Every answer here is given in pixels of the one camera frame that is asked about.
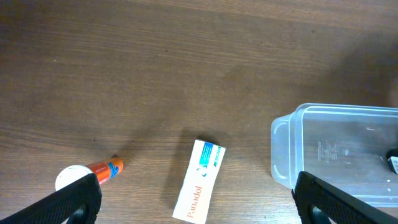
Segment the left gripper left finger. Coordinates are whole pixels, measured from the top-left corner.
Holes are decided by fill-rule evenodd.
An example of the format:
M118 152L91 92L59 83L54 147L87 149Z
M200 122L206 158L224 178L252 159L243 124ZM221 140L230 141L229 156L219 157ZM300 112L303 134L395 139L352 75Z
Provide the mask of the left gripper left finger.
M102 193L95 174L87 174L1 223L85 223L94 224Z

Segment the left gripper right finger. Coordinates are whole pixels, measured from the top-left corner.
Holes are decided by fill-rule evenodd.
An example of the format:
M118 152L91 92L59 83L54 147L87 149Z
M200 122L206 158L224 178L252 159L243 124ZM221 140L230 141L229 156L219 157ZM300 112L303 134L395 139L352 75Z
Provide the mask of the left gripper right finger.
M306 171L299 173L292 196L302 223L397 223L397 218Z

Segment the orange tube white cap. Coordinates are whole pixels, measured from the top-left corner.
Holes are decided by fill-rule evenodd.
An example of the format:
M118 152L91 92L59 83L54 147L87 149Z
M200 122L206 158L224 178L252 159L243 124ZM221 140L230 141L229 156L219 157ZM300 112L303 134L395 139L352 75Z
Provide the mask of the orange tube white cap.
M94 174L102 185L115 178L123 169L124 162L118 157L88 165L72 165L59 173L55 180L55 190L58 191L88 174Z

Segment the dark bottle white cap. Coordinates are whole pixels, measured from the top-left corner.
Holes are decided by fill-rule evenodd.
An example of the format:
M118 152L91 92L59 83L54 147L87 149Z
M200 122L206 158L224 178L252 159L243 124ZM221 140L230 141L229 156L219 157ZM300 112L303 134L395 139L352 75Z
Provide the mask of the dark bottle white cap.
M398 148L390 149L386 154L386 159L390 170L398 174Z

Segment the white Panadol box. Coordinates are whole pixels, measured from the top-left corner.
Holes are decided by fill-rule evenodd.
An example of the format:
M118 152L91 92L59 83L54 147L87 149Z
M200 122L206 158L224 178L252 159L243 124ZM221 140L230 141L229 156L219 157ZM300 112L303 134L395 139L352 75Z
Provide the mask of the white Panadol box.
M205 224L212 191L226 149L216 144L195 140L183 185L172 214L173 218L194 224Z

